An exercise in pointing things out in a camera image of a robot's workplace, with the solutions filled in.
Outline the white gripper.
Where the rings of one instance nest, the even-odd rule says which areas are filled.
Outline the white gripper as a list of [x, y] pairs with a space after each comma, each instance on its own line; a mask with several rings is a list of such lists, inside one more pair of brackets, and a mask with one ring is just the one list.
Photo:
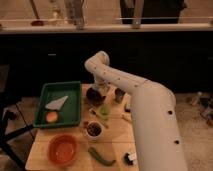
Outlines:
[[106, 97], [110, 89], [110, 86], [107, 81], [102, 81], [102, 82], [94, 82], [91, 88], [93, 95]]

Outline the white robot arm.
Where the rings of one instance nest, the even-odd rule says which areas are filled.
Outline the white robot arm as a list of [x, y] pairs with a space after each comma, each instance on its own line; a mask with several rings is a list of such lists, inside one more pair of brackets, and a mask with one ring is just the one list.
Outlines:
[[110, 67], [104, 51], [87, 59], [84, 66], [96, 83], [110, 82], [131, 96], [139, 171], [188, 171], [173, 92], [160, 83]]

